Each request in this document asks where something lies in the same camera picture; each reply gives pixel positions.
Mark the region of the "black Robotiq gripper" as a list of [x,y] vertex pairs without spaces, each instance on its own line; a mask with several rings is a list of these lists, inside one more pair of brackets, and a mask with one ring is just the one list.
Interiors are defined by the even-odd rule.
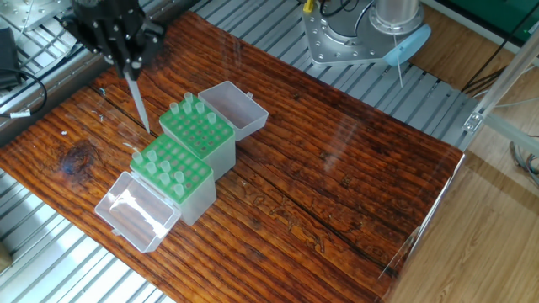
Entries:
[[166,26],[147,24],[137,0],[77,0],[66,30],[113,64],[120,78],[138,78],[162,48]]

